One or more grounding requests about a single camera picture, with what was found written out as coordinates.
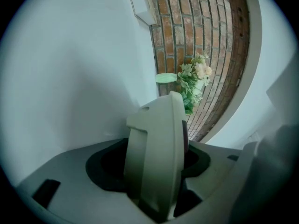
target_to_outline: artificial flower arrangement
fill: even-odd
[[[186,114],[193,113],[194,104],[202,99],[202,87],[207,86],[210,82],[213,71],[211,67],[206,65],[208,58],[205,53],[203,55],[197,53],[190,64],[181,65],[182,72],[179,72],[178,75],[171,73],[156,75],[156,82],[158,83],[176,81],[181,85],[180,93],[183,97]]]

